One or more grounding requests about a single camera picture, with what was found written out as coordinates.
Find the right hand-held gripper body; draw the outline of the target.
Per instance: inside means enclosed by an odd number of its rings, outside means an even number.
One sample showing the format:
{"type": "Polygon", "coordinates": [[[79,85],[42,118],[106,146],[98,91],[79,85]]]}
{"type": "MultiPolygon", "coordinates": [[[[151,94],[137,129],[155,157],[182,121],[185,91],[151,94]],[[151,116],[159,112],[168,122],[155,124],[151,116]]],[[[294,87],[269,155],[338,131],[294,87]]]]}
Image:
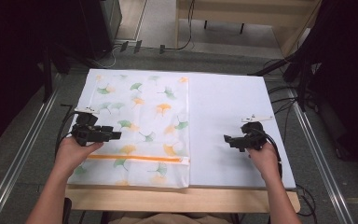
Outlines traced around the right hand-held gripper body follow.
{"type": "Polygon", "coordinates": [[[243,137],[237,138],[234,144],[241,144],[246,148],[259,150],[267,141],[272,142],[272,138],[264,131],[262,121],[271,119],[271,117],[257,117],[252,115],[250,118],[242,119],[243,125],[241,131],[243,137]]]}

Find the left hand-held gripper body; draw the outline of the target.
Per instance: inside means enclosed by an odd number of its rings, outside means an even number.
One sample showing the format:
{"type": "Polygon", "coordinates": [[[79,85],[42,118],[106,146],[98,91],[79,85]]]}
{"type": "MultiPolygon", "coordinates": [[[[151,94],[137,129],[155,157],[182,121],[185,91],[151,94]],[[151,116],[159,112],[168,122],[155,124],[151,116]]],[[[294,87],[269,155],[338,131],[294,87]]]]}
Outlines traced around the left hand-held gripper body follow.
{"type": "Polygon", "coordinates": [[[92,113],[76,111],[76,114],[76,123],[72,127],[71,135],[79,145],[83,147],[88,142],[102,143],[113,140],[112,132],[102,132],[102,126],[96,124],[98,118],[92,113]]]}

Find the leaf print mesh laundry bag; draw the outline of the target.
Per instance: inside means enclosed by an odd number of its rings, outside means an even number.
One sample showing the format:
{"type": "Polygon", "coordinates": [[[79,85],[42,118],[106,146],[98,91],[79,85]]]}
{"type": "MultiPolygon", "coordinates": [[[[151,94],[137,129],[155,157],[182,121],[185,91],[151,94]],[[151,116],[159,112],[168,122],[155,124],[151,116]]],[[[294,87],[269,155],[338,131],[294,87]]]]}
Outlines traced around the leaf print mesh laundry bag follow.
{"type": "Polygon", "coordinates": [[[82,162],[70,185],[189,186],[189,78],[91,69],[76,112],[120,132],[82,162]]]}

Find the person's left hand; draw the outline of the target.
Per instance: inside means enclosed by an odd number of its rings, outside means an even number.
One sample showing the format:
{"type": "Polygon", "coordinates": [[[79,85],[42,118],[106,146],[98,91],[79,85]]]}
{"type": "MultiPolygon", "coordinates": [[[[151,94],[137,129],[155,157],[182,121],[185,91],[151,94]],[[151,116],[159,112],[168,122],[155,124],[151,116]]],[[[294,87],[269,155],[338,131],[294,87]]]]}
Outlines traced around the person's left hand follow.
{"type": "Polygon", "coordinates": [[[103,143],[92,143],[89,146],[82,147],[74,137],[64,138],[56,154],[53,172],[62,176],[70,176],[88,155],[102,146],[103,143]]]}

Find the person's right hand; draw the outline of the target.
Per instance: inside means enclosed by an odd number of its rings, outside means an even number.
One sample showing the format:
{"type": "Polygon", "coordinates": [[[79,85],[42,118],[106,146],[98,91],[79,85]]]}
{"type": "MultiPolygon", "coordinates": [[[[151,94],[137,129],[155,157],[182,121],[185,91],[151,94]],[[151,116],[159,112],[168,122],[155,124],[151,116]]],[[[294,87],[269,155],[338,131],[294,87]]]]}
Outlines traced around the person's right hand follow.
{"type": "Polygon", "coordinates": [[[272,179],[280,179],[277,154],[271,143],[264,144],[259,150],[249,148],[248,153],[266,182],[272,179]]]}

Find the white foam board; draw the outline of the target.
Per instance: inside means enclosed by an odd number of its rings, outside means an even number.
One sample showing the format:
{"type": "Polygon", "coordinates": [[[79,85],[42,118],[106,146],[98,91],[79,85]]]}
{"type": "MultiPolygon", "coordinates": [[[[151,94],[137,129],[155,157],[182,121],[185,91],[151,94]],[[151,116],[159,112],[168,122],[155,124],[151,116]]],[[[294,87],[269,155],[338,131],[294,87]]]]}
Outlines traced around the white foam board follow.
{"type": "Polygon", "coordinates": [[[258,188],[265,183],[247,153],[239,152],[224,135],[240,137],[242,119],[271,117],[263,129],[285,151],[262,77],[179,73],[189,78],[188,187],[258,188]]]}

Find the black metal stand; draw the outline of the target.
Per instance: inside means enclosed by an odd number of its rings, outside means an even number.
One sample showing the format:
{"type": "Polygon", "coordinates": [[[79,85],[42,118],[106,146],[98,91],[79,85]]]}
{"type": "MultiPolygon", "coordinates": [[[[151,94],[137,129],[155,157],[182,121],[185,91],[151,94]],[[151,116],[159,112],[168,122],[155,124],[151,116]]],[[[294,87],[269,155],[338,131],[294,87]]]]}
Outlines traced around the black metal stand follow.
{"type": "Polygon", "coordinates": [[[282,77],[286,83],[292,83],[297,79],[296,87],[296,100],[303,112],[306,111],[305,95],[307,89],[307,82],[311,75],[311,63],[308,59],[307,52],[303,47],[300,47],[294,53],[289,56],[278,60],[276,63],[269,65],[260,71],[252,73],[252,76],[262,77],[269,72],[272,72],[278,68],[288,65],[282,77]]]}
{"type": "Polygon", "coordinates": [[[46,103],[53,92],[50,47],[44,46],[43,49],[43,74],[44,74],[44,99],[46,103]]]}

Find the light wooden table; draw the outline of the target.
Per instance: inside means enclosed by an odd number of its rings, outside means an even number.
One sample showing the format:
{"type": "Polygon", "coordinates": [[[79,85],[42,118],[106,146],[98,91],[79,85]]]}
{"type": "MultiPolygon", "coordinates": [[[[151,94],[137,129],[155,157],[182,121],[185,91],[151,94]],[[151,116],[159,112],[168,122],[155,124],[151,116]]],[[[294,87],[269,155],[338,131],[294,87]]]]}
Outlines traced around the light wooden table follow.
{"type": "Polygon", "coordinates": [[[153,189],[113,186],[66,187],[75,210],[267,213],[268,193],[260,189],[153,189]]]}

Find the person's beige trousers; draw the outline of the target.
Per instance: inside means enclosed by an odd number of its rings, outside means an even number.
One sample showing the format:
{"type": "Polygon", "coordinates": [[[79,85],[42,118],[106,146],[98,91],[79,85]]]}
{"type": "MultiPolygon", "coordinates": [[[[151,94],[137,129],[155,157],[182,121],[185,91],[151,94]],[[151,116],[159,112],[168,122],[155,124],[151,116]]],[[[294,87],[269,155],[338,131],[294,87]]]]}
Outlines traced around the person's beige trousers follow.
{"type": "Polygon", "coordinates": [[[112,212],[108,224],[233,224],[230,215],[208,213],[112,212]]]}

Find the dark cabinet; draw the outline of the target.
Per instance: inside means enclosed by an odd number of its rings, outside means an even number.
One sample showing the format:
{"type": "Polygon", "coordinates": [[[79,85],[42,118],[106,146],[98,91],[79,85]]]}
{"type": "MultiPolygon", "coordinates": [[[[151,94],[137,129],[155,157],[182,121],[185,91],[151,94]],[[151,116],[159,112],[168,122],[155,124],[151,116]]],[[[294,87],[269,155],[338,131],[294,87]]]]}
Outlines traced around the dark cabinet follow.
{"type": "Polygon", "coordinates": [[[97,59],[111,51],[122,21],[118,0],[79,0],[86,25],[88,55],[97,59]]]}

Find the light wooden bench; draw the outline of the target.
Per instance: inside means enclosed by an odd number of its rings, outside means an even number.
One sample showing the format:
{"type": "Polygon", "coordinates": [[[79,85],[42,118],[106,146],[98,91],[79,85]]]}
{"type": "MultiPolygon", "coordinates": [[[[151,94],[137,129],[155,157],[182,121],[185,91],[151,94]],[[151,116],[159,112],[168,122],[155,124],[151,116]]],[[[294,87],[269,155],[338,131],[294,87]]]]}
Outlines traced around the light wooden bench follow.
{"type": "Polygon", "coordinates": [[[281,53],[291,54],[323,0],[195,0],[193,19],[272,27],[281,53]]]}

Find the metal floor rail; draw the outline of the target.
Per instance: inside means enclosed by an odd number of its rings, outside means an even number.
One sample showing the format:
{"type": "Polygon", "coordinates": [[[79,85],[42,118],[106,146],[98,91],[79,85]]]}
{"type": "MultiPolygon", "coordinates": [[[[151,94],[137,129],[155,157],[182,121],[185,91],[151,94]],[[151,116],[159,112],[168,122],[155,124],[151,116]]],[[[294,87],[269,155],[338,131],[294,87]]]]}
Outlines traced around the metal floor rail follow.
{"type": "Polygon", "coordinates": [[[28,133],[24,137],[14,160],[8,167],[7,172],[0,183],[0,214],[7,202],[7,199],[11,191],[13,190],[20,176],[20,173],[23,169],[24,164],[28,159],[29,154],[32,151],[34,142],[37,136],[39,135],[53,104],[55,103],[58,91],[62,85],[63,80],[64,80],[64,75],[59,73],[55,75],[54,77],[55,87],[53,88],[52,94],[49,96],[47,101],[40,106],[38,113],[35,119],[33,120],[33,123],[28,133]]]}
{"type": "Polygon", "coordinates": [[[296,101],[287,114],[284,143],[289,150],[298,191],[305,193],[315,224],[354,224],[349,207],[308,115],[296,101]]]}

